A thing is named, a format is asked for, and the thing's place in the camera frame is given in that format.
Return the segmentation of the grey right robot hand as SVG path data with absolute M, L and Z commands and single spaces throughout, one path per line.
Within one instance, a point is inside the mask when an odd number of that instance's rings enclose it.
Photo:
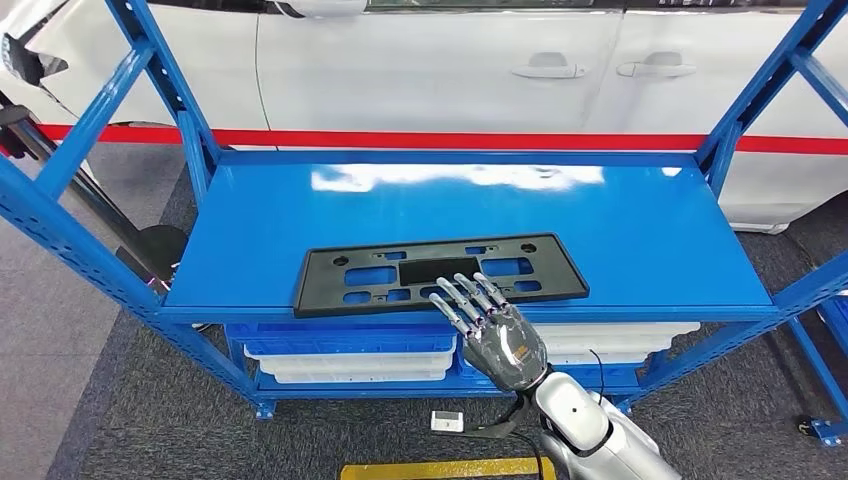
M 546 346 L 532 324 L 480 272 L 436 279 L 428 296 L 464 341 L 467 363 L 504 392 L 522 392 L 548 373 Z

